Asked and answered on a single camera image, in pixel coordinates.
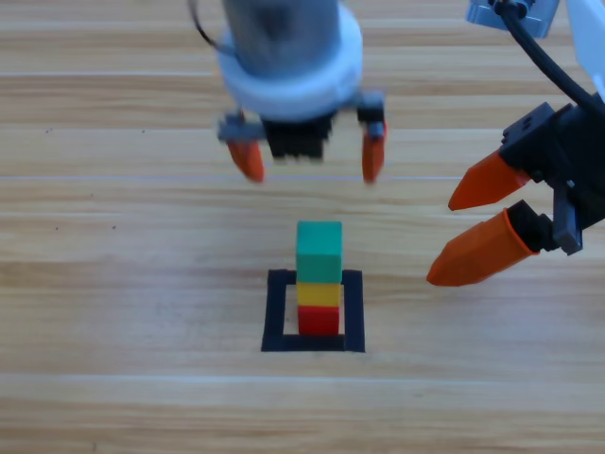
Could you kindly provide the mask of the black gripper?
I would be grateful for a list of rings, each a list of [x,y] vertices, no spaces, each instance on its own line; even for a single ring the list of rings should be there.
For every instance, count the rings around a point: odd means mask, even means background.
[[[471,166],[452,211],[493,204],[529,180],[553,189],[553,218],[519,201],[450,240],[426,281],[477,284],[540,251],[582,250],[582,232],[604,219],[604,127],[579,107],[544,103],[503,131],[502,146]]]
[[[355,111],[363,128],[362,175],[364,183],[375,183],[385,163],[388,126],[385,120],[386,97],[382,92],[357,92],[349,100],[316,117],[304,120],[268,120],[250,122],[241,113],[228,113],[219,122],[218,139],[227,143],[234,164],[254,183],[265,179],[259,140],[268,143],[275,159],[286,157],[323,158],[323,144],[332,132],[337,115]]]

